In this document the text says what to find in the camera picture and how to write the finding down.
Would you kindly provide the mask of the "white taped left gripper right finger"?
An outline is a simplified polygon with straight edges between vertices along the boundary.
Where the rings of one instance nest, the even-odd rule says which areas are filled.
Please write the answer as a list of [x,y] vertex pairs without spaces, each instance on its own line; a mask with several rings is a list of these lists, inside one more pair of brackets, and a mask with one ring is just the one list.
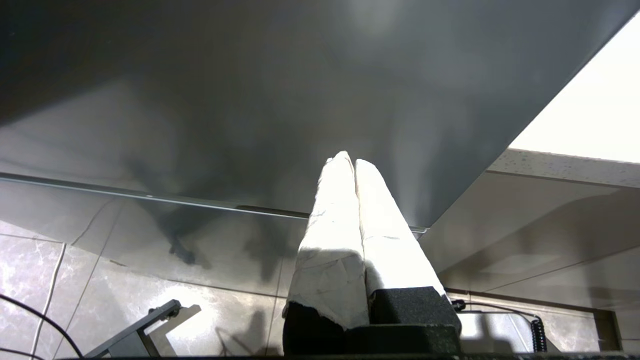
[[461,326],[380,171],[372,162],[357,159],[355,182],[370,323]]

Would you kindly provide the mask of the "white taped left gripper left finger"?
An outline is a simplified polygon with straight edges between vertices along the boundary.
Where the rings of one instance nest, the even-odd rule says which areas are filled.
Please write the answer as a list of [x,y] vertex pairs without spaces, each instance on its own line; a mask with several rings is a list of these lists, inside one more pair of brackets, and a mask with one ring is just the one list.
[[355,168],[346,151],[322,167],[282,317],[286,356],[343,354],[348,333],[370,325]]

